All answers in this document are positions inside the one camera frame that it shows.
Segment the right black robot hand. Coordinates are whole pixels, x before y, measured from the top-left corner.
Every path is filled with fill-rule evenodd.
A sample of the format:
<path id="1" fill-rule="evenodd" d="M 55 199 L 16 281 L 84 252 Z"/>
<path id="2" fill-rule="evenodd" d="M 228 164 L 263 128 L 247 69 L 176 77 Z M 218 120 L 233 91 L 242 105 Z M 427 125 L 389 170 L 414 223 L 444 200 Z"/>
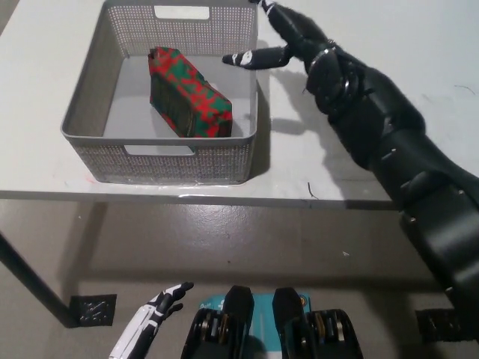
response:
<path id="1" fill-rule="evenodd" d="M 306 91 L 357 165 L 400 172 L 424 163 L 424 118 L 389 77 L 330 40 L 310 17 L 275 1 L 257 5 L 284 46 L 224 55 L 224 64 L 269 70 L 297 58 L 307 74 Z"/>

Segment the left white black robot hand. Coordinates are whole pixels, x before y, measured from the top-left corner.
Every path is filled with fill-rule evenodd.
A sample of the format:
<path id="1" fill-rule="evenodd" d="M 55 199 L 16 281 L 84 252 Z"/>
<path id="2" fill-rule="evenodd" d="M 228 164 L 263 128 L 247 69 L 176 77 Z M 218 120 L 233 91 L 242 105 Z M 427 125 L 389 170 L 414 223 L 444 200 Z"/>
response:
<path id="1" fill-rule="evenodd" d="M 123 330 L 109 358 L 146 358 L 160 326 L 172 313 L 183 308 L 178 301 L 193 286 L 193 282 L 177 284 L 142 305 Z"/>

